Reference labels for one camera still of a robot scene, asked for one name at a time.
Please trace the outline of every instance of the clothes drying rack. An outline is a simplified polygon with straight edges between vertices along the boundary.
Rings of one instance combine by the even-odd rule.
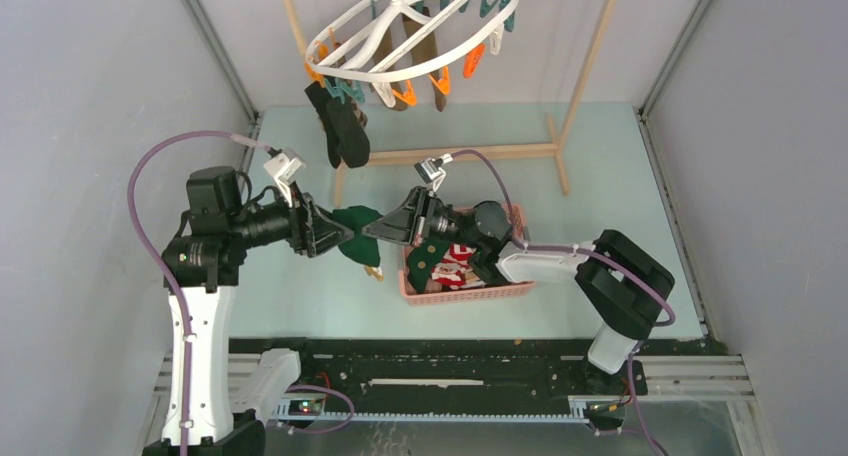
[[[571,99],[568,105],[568,111],[563,119],[559,129],[556,125],[554,117],[551,113],[546,113],[547,129],[551,139],[549,143],[529,143],[529,144],[504,144],[494,146],[472,146],[473,149],[483,153],[489,159],[541,159],[552,158],[556,165],[559,183],[562,188],[562,194],[567,196],[571,193],[571,182],[568,179],[565,162],[563,161],[562,153],[568,142],[568,136],[574,124],[574,118],[577,115],[577,108],[583,97],[583,91],[586,89],[586,84],[589,81],[589,75],[592,72],[592,67],[597,59],[598,52],[601,48],[604,34],[609,26],[612,17],[613,9],[617,0],[604,0],[598,15],[595,29],[592,34],[592,39],[586,49],[586,54],[583,58],[583,63],[580,68],[580,73],[577,77],[577,82],[571,94]],[[306,58],[307,40],[303,35],[303,29],[300,26],[300,19],[297,15],[297,10],[293,0],[283,0],[288,16],[289,25],[291,26],[292,34],[294,35],[295,43],[297,44],[298,52],[302,58]],[[368,166],[392,166],[392,165],[412,165],[423,158],[430,156],[440,156],[445,153],[453,153],[462,148],[423,148],[423,149],[406,149],[397,151],[374,151],[371,153],[368,161]],[[472,160],[473,156],[460,156],[459,161]],[[333,188],[333,204],[340,207],[342,204],[342,194],[344,191],[344,178],[348,168],[342,163],[336,170],[335,184]]]

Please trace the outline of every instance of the metal frame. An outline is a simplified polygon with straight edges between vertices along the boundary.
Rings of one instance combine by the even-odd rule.
[[[208,44],[213,57],[216,59],[221,69],[224,71],[235,95],[237,96],[240,105],[251,121],[250,136],[258,137],[261,121],[259,115],[250,101],[247,92],[242,85],[238,74],[230,61],[224,46],[216,34],[205,10],[203,9],[200,0],[183,0],[187,10],[192,15],[198,29],[203,35]],[[695,300],[695,306],[698,311],[698,316],[701,319],[702,328],[705,338],[701,340],[700,345],[711,351],[720,350],[720,344],[717,345],[713,338],[718,337],[715,328],[710,325],[710,310],[705,304],[701,292],[698,288],[696,270],[692,265],[689,257],[689,252],[685,243],[685,232],[680,226],[680,222],[676,214],[676,205],[674,197],[669,190],[666,182],[667,178],[664,174],[662,157],[655,147],[650,131],[650,115],[659,101],[663,90],[666,87],[667,81],[674,73],[681,56],[689,47],[694,35],[697,32],[704,16],[715,0],[699,0],[696,7],[693,9],[688,21],[682,29],[672,51],[658,74],[653,86],[645,99],[642,107],[637,110],[636,116],[639,121],[639,127],[642,132],[643,141],[646,151],[651,162],[651,166],[657,180],[660,194],[663,200],[663,205],[666,209],[666,214],[672,227],[675,243],[678,247],[678,252],[681,255],[684,272],[687,279],[687,284],[690,287],[692,297]],[[554,143],[557,142],[557,128],[549,116],[549,131],[551,132]],[[567,128],[563,128],[563,132],[567,133]],[[242,157],[241,169],[246,170],[250,166],[252,159],[252,151],[246,151]],[[411,155],[411,159],[416,161],[420,158],[418,155]],[[256,369],[259,361],[259,354],[242,354],[238,352],[230,354],[229,361],[229,389],[231,394],[235,394],[241,385],[250,377]],[[573,353],[561,356],[563,360],[578,358]],[[652,402],[670,402],[670,401],[723,401],[727,404],[728,411],[733,422],[736,438],[739,444],[741,456],[772,456],[774,450],[770,444],[768,432],[765,428],[763,419],[760,415],[760,410],[754,397],[753,388],[748,379],[742,358],[739,356],[710,356],[710,355],[676,355],[676,356],[641,356],[637,358],[644,367],[644,374],[648,387],[648,393],[641,396],[642,401]],[[159,374],[156,387],[154,388],[150,406],[145,418],[144,428],[139,435],[136,453],[141,453],[141,448],[144,445],[157,439],[161,428],[164,425],[164,418],[168,407],[169,397],[169,364],[167,360],[163,363],[162,370]],[[570,406],[579,415],[580,408],[593,401],[602,401],[605,398],[597,395],[576,395],[569,396]],[[420,421],[420,417],[408,415],[361,415],[357,419],[368,421],[384,420],[391,418],[395,421],[398,419],[409,419]],[[468,421],[468,418],[463,419],[461,416],[431,416],[433,420],[440,421]],[[503,418],[485,418],[486,421],[506,421]],[[551,418],[510,418],[509,421],[520,422],[581,422],[582,420],[575,419],[570,415],[554,415]]]
[[[244,88],[244,84],[242,84],[235,66],[230,60],[230,56],[227,54],[226,49],[224,49],[224,43],[221,42],[221,38],[215,31],[215,27],[212,26],[206,10],[203,9],[203,4],[200,0],[183,0],[183,3],[192,20],[197,25],[197,29],[200,31],[204,42],[212,52],[212,58],[215,59],[218,66],[224,72],[224,76],[227,78],[230,88],[232,88],[242,110],[247,115],[250,123],[255,123],[259,117],[259,113],[250,100],[250,96],[247,94],[247,90]]]
[[[701,22],[704,20],[704,16],[707,15],[707,12],[714,2],[715,0],[698,0],[698,2],[695,3],[695,8],[689,15],[689,19],[686,20],[686,24],[683,25],[683,29],[680,31],[677,41],[674,42],[674,46],[668,54],[668,58],[666,58],[665,63],[663,63],[660,73],[657,75],[657,79],[654,80],[654,84],[651,85],[651,89],[645,97],[645,102],[642,103],[642,108],[640,110],[642,114],[650,116],[651,112],[654,110],[657,101],[659,101],[659,98],[665,89],[666,83],[677,68],[677,63],[680,61],[683,53],[686,52],[689,44],[694,39],[695,33],[701,26]]]
[[[258,368],[261,355],[255,353],[230,354],[229,391],[233,397],[241,386]],[[578,360],[577,356],[561,356],[561,360]],[[642,356],[637,358],[644,368],[648,393],[640,396],[643,402],[702,401],[725,402],[733,422],[734,432],[741,456],[773,456],[774,452],[764,436],[765,428],[759,416],[759,408],[754,397],[751,382],[742,358],[739,356]],[[172,362],[166,358],[153,391],[148,408],[145,426],[137,448],[154,442],[165,422],[170,394],[170,371]],[[486,416],[486,415],[449,415],[449,414],[357,414],[354,421],[411,421],[411,422],[491,422],[491,423],[570,423],[584,424],[583,411],[591,403],[609,401],[618,396],[575,395],[569,396],[572,414],[552,414],[542,416]],[[283,409],[295,394],[286,395],[281,400]],[[347,417],[343,412],[325,412],[322,420],[341,420]]]

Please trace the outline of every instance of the sock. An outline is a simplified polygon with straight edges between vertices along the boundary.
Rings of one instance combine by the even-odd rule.
[[[309,102],[312,103],[315,111],[318,112],[318,118],[324,126],[324,133],[327,135],[327,156],[330,159],[330,164],[334,168],[338,168],[342,162],[339,155],[339,136],[330,122],[330,114],[327,112],[327,104],[335,98],[330,96],[330,93],[322,88],[317,81],[307,86],[304,91],[306,92],[306,97],[309,98]]]
[[[371,143],[353,111],[350,98],[345,98],[344,102],[337,98],[330,98],[330,102],[327,103],[327,115],[338,137],[338,152],[345,164],[349,168],[365,166],[371,155]]]

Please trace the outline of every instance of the pink basket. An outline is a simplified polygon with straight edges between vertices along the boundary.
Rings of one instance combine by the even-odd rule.
[[[516,222],[515,225],[518,228],[518,233],[524,233],[524,211],[521,209],[521,205],[513,204],[512,210],[515,213]],[[411,247],[406,246],[400,253],[400,267],[402,268],[398,274],[398,281],[400,283],[400,294],[403,295],[406,302],[413,305],[424,305],[424,304],[442,304],[442,303],[455,303],[458,301],[476,301],[479,299],[494,299],[494,298],[507,298],[507,297],[515,297],[515,296],[524,296],[534,286],[536,286],[535,282],[529,283],[516,283],[510,284],[507,286],[498,286],[495,288],[474,288],[474,289],[459,289],[456,291],[442,291],[442,285],[433,281],[432,279],[427,281],[427,286],[424,288],[424,294],[417,294],[412,286],[409,284],[409,281],[406,279],[406,274],[409,271],[406,268],[406,258],[409,256],[409,253],[412,252]]]

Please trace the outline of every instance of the brown sock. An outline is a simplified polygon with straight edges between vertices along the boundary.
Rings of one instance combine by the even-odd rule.
[[[424,16],[430,16],[430,9],[427,6],[424,6],[424,11],[422,12]],[[416,21],[409,19],[406,15],[403,15],[403,30],[406,32],[406,37],[410,37],[415,34],[418,29],[421,28],[421,24]],[[414,64],[421,64],[425,61],[429,61],[431,59],[435,59],[439,56],[439,50],[436,47],[436,33],[428,34],[424,39],[422,39],[418,44],[412,47],[412,62]],[[430,76],[433,77],[436,81],[439,80],[440,70],[435,70],[430,72]],[[444,111],[445,106],[448,105],[448,98],[439,91],[439,88],[436,85],[433,85],[433,93],[435,94],[436,101],[436,109],[439,111]]]

